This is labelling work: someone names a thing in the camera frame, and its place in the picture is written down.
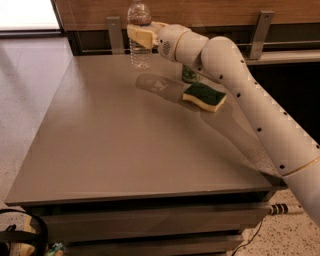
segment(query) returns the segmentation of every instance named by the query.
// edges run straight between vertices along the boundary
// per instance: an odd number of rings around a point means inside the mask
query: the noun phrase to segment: gray table
[[[113,239],[126,239],[131,255],[221,252],[239,244],[239,232],[267,214],[261,202],[284,186],[232,96],[217,113],[200,111],[181,100],[188,85],[180,78],[181,64],[158,55],[143,73],[129,56],[74,58],[6,203],[38,211],[52,240],[108,240],[110,255],[125,253],[110,245]],[[104,231],[88,231],[92,223]],[[198,246],[181,237],[190,234]],[[167,243],[127,240],[150,236]]]

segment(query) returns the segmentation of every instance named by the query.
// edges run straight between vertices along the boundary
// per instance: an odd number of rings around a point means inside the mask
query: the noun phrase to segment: cable
[[[261,226],[262,226],[262,222],[263,222],[263,220],[264,220],[264,218],[261,220],[261,222],[260,222],[260,226],[259,226],[259,228],[258,228],[257,232],[256,232],[256,233],[254,234],[254,236],[249,240],[249,242],[248,242],[248,243],[246,243],[246,244],[243,244],[243,245],[238,246],[238,247],[233,251],[233,253],[231,254],[231,256],[236,255],[236,252],[237,252],[240,248],[242,248],[242,247],[245,247],[245,246],[249,245],[249,244],[253,241],[253,239],[258,235],[258,233],[259,233],[259,231],[260,231],[260,229],[261,229]]]

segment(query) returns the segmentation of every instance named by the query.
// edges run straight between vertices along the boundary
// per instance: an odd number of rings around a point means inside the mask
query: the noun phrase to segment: speckled floor
[[[0,208],[71,58],[66,38],[0,40]],[[297,202],[284,190],[270,203]],[[1,230],[9,221],[0,219]],[[244,238],[255,231],[246,230]],[[236,255],[320,255],[320,229],[305,213],[267,216]]]

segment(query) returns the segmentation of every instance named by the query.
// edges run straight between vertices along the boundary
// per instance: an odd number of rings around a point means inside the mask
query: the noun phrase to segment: water bottle
[[[133,0],[128,10],[128,24],[147,26],[151,22],[148,6],[142,0]],[[146,49],[136,41],[130,41],[131,63],[136,70],[143,71],[151,67],[151,49]]]

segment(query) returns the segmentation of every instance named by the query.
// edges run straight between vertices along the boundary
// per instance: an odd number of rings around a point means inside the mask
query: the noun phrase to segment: sponge
[[[225,102],[227,94],[203,83],[193,83],[183,93],[182,99],[191,101],[200,108],[216,112]]]

